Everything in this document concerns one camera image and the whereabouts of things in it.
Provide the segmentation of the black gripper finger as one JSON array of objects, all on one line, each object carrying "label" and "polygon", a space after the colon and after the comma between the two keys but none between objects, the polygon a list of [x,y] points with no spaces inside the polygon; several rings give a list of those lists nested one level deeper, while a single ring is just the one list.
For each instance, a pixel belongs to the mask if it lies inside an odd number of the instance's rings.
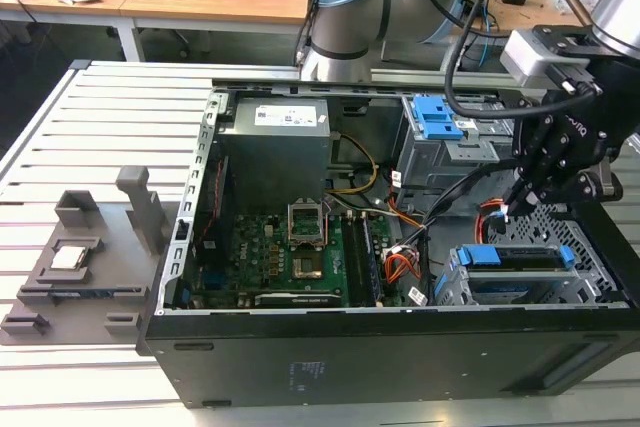
[{"label": "black gripper finger", "polygon": [[552,115],[527,117],[515,122],[512,150],[517,161],[516,180],[504,195],[510,217],[528,215],[533,209],[534,200],[529,197],[535,194],[537,183],[542,179],[538,163],[545,156],[543,148],[553,127]]},{"label": "black gripper finger", "polygon": [[609,160],[573,174],[562,169],[558,176],[549,177],[526,190],[524,199],[519,201],[520,215],[529,215],[538,204],[619,201],[624,192]]}]

